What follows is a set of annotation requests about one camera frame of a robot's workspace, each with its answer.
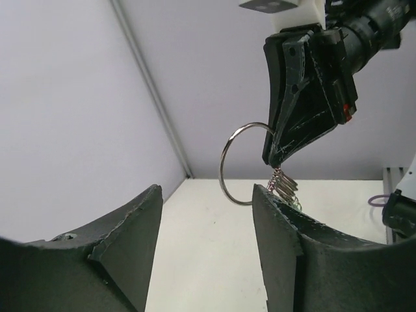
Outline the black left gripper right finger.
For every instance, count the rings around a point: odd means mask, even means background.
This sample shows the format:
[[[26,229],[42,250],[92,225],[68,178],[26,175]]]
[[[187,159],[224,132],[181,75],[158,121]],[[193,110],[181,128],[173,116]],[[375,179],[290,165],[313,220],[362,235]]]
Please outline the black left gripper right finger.
[[[414,311],[415,237],[363,240],[255,185],[252,213],[268,311]]]

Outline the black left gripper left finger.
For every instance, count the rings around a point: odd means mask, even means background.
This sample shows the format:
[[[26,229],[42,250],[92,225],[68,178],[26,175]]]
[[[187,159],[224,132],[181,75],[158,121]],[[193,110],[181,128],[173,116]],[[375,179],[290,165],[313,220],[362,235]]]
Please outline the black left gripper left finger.
[[[1,310],[144,311],[162,202],[152,185],[53,240],[1,239]]]

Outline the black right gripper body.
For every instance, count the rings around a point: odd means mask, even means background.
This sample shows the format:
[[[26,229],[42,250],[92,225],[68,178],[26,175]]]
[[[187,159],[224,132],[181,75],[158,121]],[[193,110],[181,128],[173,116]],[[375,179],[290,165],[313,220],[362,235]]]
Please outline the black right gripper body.
[[[323,113],[335,125],[356,112],[358,98],[340,29],[317,25],[284,29],[286,90],[282,111],[290,121],[309,122]]]

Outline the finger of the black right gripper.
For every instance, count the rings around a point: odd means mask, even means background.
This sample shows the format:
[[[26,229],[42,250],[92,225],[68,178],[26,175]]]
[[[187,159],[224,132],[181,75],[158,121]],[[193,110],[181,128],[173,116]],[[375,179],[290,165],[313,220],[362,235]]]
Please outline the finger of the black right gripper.
[[[340,32],[268,37],[268,74],[268,165],[279,166],[341,123]]]
[[[286,90],[286,64],[282,45],[289,38],[289,33],[273,34],[265,40],[265,53],[270,83],[270,105],[268,111],[268,126],[276,131],[280,115],[281,102]]]

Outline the large silver keyring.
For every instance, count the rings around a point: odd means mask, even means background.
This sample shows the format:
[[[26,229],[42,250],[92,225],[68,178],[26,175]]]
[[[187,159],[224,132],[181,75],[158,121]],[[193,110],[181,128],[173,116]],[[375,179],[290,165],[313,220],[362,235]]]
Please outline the large silver keyring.
[[[218,182],[222,194],[232,204],[252,204],[252,196],[239,191],[236,180],[265,180],[271,174],[271,167],[261,160],[258,140],[273,133],[264,122],[249,122],[235,128],[226,138],[220,153]]]

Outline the silver keys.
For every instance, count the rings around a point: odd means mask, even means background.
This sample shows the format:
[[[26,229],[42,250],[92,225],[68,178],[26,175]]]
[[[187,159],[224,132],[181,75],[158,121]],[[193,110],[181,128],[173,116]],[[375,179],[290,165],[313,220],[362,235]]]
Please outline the silver keys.
[[[296,195],[298,183],[287,176],[280,167],[274,169],[266,189],[275,194],[284,204],[297,211],[302,211],[302,205]]]

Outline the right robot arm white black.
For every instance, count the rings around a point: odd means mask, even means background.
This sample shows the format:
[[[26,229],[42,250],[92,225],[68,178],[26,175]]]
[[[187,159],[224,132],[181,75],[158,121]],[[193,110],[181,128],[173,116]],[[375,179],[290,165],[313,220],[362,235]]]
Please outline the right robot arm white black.
[[[414,1],[326,1],[326,26],[309,22],[269,36],[269,132],[263,160],[291,155],[349,122],[358,94],[354,74],[383,49],[397,49],[415,19]]]

